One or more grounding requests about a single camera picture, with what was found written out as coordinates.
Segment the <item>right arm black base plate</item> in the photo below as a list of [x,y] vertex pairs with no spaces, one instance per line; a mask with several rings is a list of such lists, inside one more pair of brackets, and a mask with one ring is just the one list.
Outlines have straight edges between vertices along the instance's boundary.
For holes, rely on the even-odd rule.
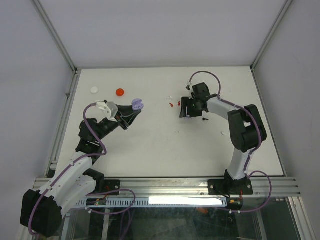
[[230,198],[233,195],[253,195],[252,183],[247,178],[240,180],[210,179],[207,183],[210,196],[221,195]]

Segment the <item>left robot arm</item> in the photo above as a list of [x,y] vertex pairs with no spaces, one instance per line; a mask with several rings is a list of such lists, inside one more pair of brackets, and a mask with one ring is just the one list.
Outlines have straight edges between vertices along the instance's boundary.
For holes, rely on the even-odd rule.
[[77,202],[103,192],[105,176],[92,168],[108,152],[102,140],[118,127],[127,130],[143,108],[139,98],[130,105],[104,100],[85,107],[80,141],[71,159],[46,184],[38,190],[29,189],[22,198],[20,223],[30,235],[53,236]]

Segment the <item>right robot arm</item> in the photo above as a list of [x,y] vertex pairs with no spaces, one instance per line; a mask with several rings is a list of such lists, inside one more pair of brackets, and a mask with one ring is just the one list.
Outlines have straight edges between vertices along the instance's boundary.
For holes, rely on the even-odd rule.
[[191,96],[180,99],[179,117],[201,117],[203,112],[215,114],[228,122],[234,151],[224,174],[223,187],[226,192],[234,194],[246,184],[251,158],[267,139],[260,112],[254,104],[240,106],[223,99],[220,94],[211,94],[205,83],[199,83],[192,87]]

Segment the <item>purple round earbud charging case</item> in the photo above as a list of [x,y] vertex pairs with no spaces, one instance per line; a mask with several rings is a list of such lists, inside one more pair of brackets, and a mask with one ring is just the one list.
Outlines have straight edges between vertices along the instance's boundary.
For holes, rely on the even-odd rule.
[[143,101],[140,98],[136,98],[131,103],[134,111],[142,110],[144,108]]

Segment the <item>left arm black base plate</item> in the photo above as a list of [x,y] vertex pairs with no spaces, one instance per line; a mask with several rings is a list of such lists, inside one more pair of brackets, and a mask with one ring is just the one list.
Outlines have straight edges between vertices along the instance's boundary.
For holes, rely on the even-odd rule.
[[121,181],[119,179],[105,178],[103,180],[102,189],[100,193],[104,193],[104,195],[106,195],[107,192],[119,190],[120,188],[121,188]]

